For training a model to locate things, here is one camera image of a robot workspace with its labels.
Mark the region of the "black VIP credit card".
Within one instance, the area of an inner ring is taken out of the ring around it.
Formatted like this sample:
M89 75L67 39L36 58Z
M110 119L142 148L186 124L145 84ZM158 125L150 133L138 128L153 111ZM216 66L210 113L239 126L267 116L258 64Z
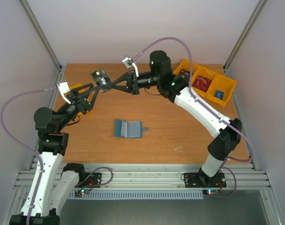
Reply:
M91 73L90 76L93 78L102 93L112 89L112 82L103 68Z

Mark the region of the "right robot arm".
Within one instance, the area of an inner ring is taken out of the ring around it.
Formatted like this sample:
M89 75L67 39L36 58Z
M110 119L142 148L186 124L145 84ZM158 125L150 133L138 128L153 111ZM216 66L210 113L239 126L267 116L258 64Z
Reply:
M193 93L191 85L173 73L171 60L164 51L153 51L150 54L149 72L139 73L137 65L130 57L125 57L122 62L129 72L116 79L112 88L138 95L141 88L156 86L161 96L190 113L214 138L207 147L209 155L197 177L203 187L211 185L226 158L241 141L241 121L237 118L231 120L220 114Z

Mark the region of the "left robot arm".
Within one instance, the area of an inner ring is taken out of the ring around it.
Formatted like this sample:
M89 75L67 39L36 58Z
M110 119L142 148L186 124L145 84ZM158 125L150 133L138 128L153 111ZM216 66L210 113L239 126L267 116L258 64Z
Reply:
M62 130L78 113L90 112L99 88L92 83L69 89L66 82L57 85L65 104L57 111L41 107L34 113L38 132L38 160L35 176L24 205L17 215L12 215L11 225L58 225L60 213L72 189L83 186L87 175L83 164L69 163L62 171L60 181L54 184L57 170L68 146L68 133Z

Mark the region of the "teal leather card holder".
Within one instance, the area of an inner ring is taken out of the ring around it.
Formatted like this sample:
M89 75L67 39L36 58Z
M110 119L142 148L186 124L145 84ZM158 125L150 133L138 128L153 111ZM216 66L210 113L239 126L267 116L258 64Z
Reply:
M117 138L142 138L143 132L147 131L141 121L126 121L116 119L114 122L114 137Z

